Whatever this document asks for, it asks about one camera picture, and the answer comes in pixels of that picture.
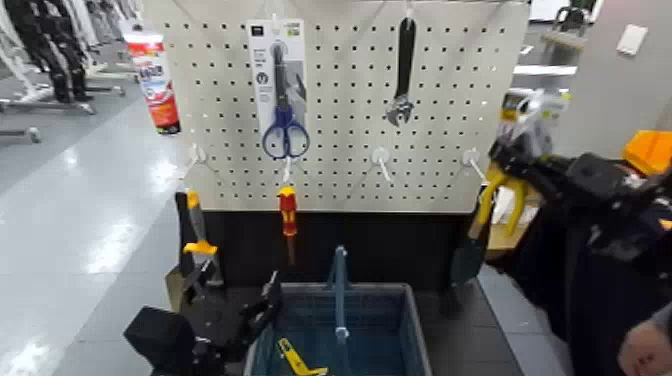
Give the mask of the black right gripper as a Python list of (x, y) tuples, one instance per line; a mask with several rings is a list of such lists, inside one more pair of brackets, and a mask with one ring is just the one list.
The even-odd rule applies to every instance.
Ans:
[(631, 175), (624, 165), (593, 153), (569, 158), (550, 155), (552, 152), (549, 136), (499, 137), (488, 156), (507, 175), (534, 186), (554, 186), (557, 193), (545, 197), (547, 207), (564, 211), (617, 211), (623, 207), (622, 196), (629, 190), (625, 181)]

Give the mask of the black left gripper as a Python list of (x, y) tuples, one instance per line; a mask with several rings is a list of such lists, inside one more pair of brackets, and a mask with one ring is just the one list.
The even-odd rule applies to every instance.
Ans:
[[(219, 268), (213, 259), (202, 263), (179, 261), (183, 278), (179, 287), (179, 307), (207, 300), (208, 287), (215, 284)], [(195, 375), (236, 375), (258, 336), (273, 322), (282, 308), (282, 286), (278, 271), (264, 285), (261, 298), (237, 311), (214, 311), (204, 321), (205, 331), (196, 336), (193, 368)]]

